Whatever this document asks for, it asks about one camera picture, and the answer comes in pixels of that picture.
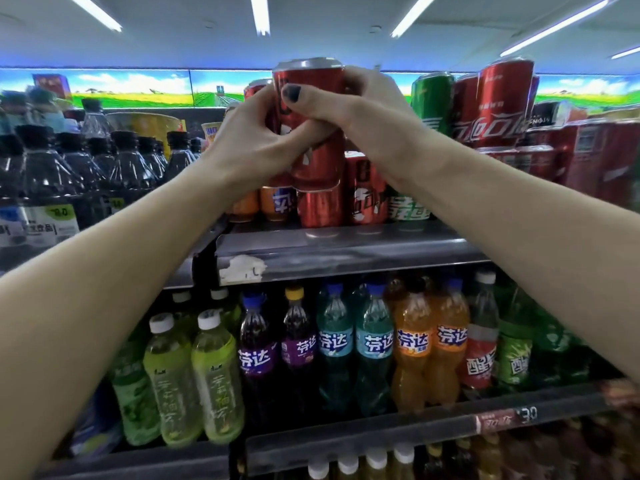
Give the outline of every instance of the ceiling light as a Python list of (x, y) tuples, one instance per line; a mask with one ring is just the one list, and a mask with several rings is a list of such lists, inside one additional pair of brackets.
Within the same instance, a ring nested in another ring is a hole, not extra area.
[(255, 30), (258, 35), (271, 35), (269, 2), (267, 0), (251, 0), (251, 8), (253, 9), (253, 20), (255, 21)]
[(596, 5), (590, 6), (587, 9), (582, 10), (581, 12), (576, 13), (573, 16), (570, 16), (566, 20), (563, 20), (560, 23), (556, 23), (552, 27), (549, 27), (547, 30), (543, 30), (538, 34), (533, 35), (533, 37), (530, 37), (530, 38), (520, 42), (519, 44), (514, 45), (511, 48), (508, 48), (503, 53), (501, 53), (500, 56), (504, 57), (505, 55), (510, 55), (510, 54), (512, 54), (514, 52), (517, 52), (521, 48), (526, 47), (528, 45), (531, 45), (533, 42), (537, 42), (538, 40), (546, 37), (547, 35), (551, 35), (552, 33), (555, 33), (558, 30), (562, 30), (565, 27), (568, 27), (572, 23), (579, 22), (581, 19), (583, 19), (583, 18), (585, 18), (585, 17), (587, 17), (589, 15), (592, 15), (592, 14), (596, 13), (597, 11), (602, 10), (603, 8), (611, 5), (614, 1), (616, 1), (616, 0), (603, 0), (600, 3), (596, 3)]
[(89, 15), (94, 17), (98, 22), (103, 24), (108, 29), (114, 30), (116, 32), (122, 31), (122, 25), (117, 23), (112, 17), (107, 15), (102, 8), (93, 3), (91, 0), (71, 0), (80, 8), (84, 9)]
[(407, 31), (409, 27), (418, 19), (423, 11), (433, 3), (434, 0), (418, 0), (415, 5), (411, 7), (411, 10), (404, 15), (404, 18), (398, 23), (398, 26), (391, 32), (392, 38), (400, 38), (402, 34)]
[(620, 57), (624, 57), (625, 55), (635, 54), (636, 52), (640, 52), (640, 47), (632, 48), (630, 50), (625, 50), (624, 52), (620, 52), (619, 54), (612, 55), (611, 60), (619, 59)]

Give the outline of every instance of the metal shelf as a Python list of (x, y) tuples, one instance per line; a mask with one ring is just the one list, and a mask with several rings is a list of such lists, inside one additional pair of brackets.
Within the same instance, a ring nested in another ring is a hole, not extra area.
[(335, 461), (338, 455), (361, 456), (375, 447), (391, 451), (398, 443), (423, 445), (596, 414), (636, 400), (636, 387), (622, 379), (253, 436), (246, 441), (247, 469), (249, 476), (262, 475)]
[(108, 454), (96, 460), (60, 461), (37, 480), (228, 480), (229, 450), (209, 442), (183, 449), (151, 448)]
[(236, 225), (216, 242), (221, 285), (489, 261), (439, 221), (292, 228)]

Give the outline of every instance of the ceiling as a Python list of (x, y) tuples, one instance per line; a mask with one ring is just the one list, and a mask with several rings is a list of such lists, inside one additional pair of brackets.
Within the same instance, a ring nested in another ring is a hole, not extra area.
[[(415, 0), (269, 0), (271, 36), (250, 0), (95, 0), (112, 32), (70, 0), (0, 0), (0, 66), (268, 69), (330, 55), (382, 70), (475, 71), (532, 31), (595, 0), (436, 0), (400, 39)], [(541, 73), (640, 73), (640, 0), (619, 0), (523, 49)], [(370, 33), (379, 25), (378, 33)]]

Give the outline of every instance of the white bottle cap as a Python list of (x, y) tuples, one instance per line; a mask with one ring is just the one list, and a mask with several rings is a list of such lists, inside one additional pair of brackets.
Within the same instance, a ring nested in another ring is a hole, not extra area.
[(407, 443), (400, 443), (399, 445), (396, 445), (394, 448), (394, 456), (400, 463), (404, 465), (412, 465), (413, 457), (415, 456), (413, 446)]
[(382, 470), (387, 467), (387, 452), (382, 448), (367, 450), (367, 463), (374, 470)]
[(353, 475), (358, 471), (358, 457), (356, 455), (339, 456), (338, 469), (345, 475)]
[(171, 298), (173, 298), (174, 303), (184, 303), (185, 301), (188, 301), (191, 299), (191, 292), (187, 290), (187, 291), (180, 291), (178, 293), (173, 293), (171, 295)]
[(173, 328), (173, 315), (171, 313), (160, 313), (149, 319), (151, 333), (164, 333)]
[(220, 325), (220, 310), (206, 310), (198, 315), (198, 327), (201, 330), (211, 330)]
[(218, 290), (211, 290), (211, 299), (224, 299), (229, 296), (228, 288), (220, 288)]
[(315, 461), (313, 463), (309, 463), (307, 469), (309, 472), (309, 476), (313, 478), (313, 480), (322, 480), (327, 475), (329, 475), (329, 462)]
[(495, 273), (492, 271), (478, 271), (476, 273), (476, 281), (484, 285), (492, 285), (495, 283)]

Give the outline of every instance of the fingernail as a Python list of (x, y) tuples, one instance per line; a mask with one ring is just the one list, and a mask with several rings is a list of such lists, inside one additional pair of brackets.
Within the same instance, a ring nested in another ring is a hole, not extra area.
[(282, 95), (291, 102), (298, 102), (298, 98), (300, 97), (300, 89), (302, 88), (297, 84), (287, 84), (282, 90)]

